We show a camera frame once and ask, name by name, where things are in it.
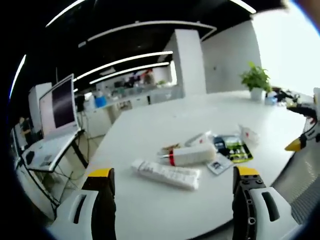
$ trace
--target laptop screen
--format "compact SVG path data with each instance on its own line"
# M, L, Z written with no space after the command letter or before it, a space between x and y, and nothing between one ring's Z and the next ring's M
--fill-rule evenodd
M40 98L43 137L77 124L72 80L65 78Z

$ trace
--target table leg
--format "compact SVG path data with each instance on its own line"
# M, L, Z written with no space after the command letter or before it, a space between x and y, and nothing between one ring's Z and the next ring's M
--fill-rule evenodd
M88 167L88 163L86 162L84 156L82 155L81 151L79 150L79 147L76 144L75 140L72 141L71 146L73 147L73 150L74 150L75 154L78 156L80 162L82 163L82 165L86 169Z

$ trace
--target tabletop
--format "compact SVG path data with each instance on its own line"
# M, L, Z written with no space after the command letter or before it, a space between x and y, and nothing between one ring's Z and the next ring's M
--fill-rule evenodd
M161 147L181 143L198 133L234 134L238 124L260 135L250 151L255 168L270 186L292 152L284 148L303 131L306 118L250 100L248 91L212 93L123 112L90 160L86 173L115 170L115 232L117 239L185 240L200 236L233 218L233 170L219 176L205 165L199 189L188 191L139 176L131 169L136 159L158 161Z

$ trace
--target white pillar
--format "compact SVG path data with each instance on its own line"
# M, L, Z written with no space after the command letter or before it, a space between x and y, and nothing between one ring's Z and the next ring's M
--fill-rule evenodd
M182 87L183 96L206 94L203 52L198 31L176 29L164 51L173 51L177 84Z

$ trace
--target computer mouse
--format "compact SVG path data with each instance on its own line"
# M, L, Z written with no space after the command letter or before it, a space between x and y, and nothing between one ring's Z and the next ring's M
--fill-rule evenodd
M26 154L25 156L25 160L26 160L26 163L29 165L31 162L32 162L32 159L34 159L34 156L35 156L35 152L34 151L30 151Z

